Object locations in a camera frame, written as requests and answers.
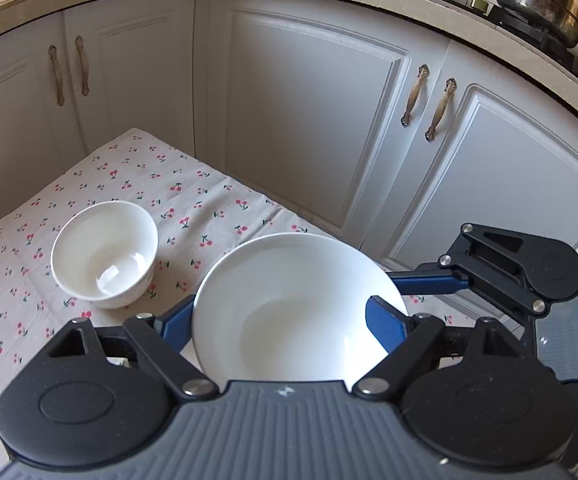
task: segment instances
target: robotic arm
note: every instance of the robotic arm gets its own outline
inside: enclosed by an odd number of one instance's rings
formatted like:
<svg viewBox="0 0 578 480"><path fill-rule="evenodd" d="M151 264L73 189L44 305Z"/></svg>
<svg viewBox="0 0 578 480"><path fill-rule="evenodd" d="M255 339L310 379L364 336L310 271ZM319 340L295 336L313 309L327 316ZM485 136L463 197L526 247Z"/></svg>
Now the robotic arm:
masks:
<svg viewBox="0 0 578 480"><path fill-rule="evenodd" d="M0 397L13 459L0 478L571 479L575 251L465 224L438 262L390 276L403 294L470 288L524 325L523 339L494 318L445 326L374 296L367 326L388 355L351 393L342 381L231 381L220 393L179 355L193 296L121 327L74 319ZM463 359L438 369L446 356Z"/></svg>

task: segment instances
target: white bowl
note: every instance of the white bowl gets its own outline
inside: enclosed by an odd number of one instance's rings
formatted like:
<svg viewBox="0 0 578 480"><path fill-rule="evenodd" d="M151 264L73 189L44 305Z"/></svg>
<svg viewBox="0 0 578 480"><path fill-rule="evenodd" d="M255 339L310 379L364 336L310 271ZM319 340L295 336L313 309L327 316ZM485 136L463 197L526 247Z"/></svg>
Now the white bowl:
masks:
<svg viewBox="0 0 578 480"><path fill-rule="evenodd" d="M351 390L386 356L365 322L373 295L407 312L386 273L338 240L256 238L220 259L198 290L198 362L221 390L229 380L344 380Z"/></svg>
<svg viewBox="0 0 578 480"><path fill-rule="evenodd" d="M101 202L80 211L51 249L51 273L70 296L112 309L147 290L158 249L156 223L139 205Z"/></svg>

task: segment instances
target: kitchen cabinet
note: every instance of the kitchen cabinet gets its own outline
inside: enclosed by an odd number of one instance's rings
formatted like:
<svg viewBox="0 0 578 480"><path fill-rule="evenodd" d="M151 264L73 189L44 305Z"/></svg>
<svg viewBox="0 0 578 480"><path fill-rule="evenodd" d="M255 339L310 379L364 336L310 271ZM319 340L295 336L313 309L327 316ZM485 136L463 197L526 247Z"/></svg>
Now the kitchen cabinet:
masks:
<svg viewBox="0 0 578 480"><path fill-rule="evenodd" d="M0 36L0 218L85 156L62 25L52 14Z"/></svg>
<svg viewBox="0 0 578 480"><path fill-rule="evenodd" d="M97 0L64 11L88 152L136 127L194 153L194 0Z"/></svg>
<svg viewBox="0 0 578 480"><path fill-rule="evenodd" d="M436 138L425 131L454 78ZM464 222L557 238L578 251L578 119L538 88L452 42L362 250L391 269L446 251ZM454 301L488 309L472 294Z"/></svg>
<svg viewBox="0 0 578 480"><path fill-rule="evenodd" d="M418 128L448 38L334 0L196 6L198 158L360 247ZM422 65L429 74L404 127Z"/></svg>

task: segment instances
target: cherry print tablecloth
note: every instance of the cherry print tablecloth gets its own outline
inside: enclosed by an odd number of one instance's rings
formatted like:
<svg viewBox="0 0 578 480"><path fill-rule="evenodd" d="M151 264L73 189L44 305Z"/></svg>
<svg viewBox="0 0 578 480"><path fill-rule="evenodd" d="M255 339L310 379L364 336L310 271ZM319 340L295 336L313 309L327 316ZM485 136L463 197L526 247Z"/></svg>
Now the cherry print tablecloth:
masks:
<svg viewBox="0 0 578 480"><path fill-rule="evenodd" d="M157 267L147 293L114 311L70 298L50 272L51 247L61 227L86 206L105 200L143 206L159 231ZM109 326L138 312L161 314L194 292L227 251L254 237L291 231L320 232L148 133L128 131L0 220L0 393L69 319L86 316L96 326ZM425 298L405 301L417 311ZM461 315L449 310L440 315L460 323ZM6 460L0 443L0 468Z"/></svg>

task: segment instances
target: metal screw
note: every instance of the metal screw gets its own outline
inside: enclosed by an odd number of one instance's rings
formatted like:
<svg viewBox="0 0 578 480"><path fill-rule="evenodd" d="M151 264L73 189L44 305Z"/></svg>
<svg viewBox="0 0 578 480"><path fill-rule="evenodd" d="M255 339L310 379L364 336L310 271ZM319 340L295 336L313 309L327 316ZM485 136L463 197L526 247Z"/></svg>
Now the metal screw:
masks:
<svg viewBox="0 0 578 480"><path fill-rule="evenodd" d="M215 384L208 379L191 379L182 385L182 391L193 397L210 394L214 388Z"/></svg>
<svg viewBox="0 0 578 480"><path fill-rule="evenodd" d="M389 383L380 377L368 377L358 383L358 389L365 395L379 395L389 389Z"/></svg>
<svg viewBox="0 0 578 480"><path fill-rule="evenodd" d="M544 312L544 301L543 300L535 300L532 307L533 307L533 310L535 313L542 314Z"/></svg>

